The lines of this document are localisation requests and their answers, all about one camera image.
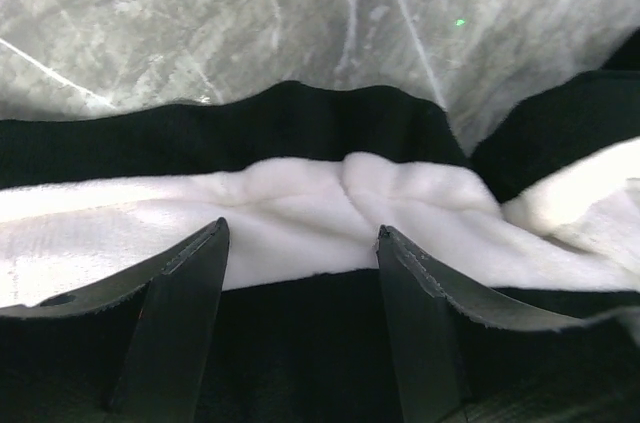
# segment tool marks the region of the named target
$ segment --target fuzzy white material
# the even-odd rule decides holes
[[[605,148],[503,205],[507,221],[640,274],[640,138]]]
[[[574,249],[505,221],[470,170],[354,153],[340,163],[279,158],[237,173],[0,191],[0,307],[98,281],[219,217],[231,229],[225,289],[374,268],[382,224],[489,286],[640,289],[640,272],[617,250]],[[624,231],[629,242],[640,227]]]

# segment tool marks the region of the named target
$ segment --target white fleece fabric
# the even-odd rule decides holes
[[[489,286],[640,290],[637,260],[556,244],[505,221],[470,170],[354,153],[340,163],[278,158],[236,173],[1,191],[0,307],[96,282],[219,217],[231,230],[226,290],[375,268],[383,224]],[[628,242],[640,226],[625,231]]]
[[[505,219],[640,274],[640,138],[607,147],[503,205]]]

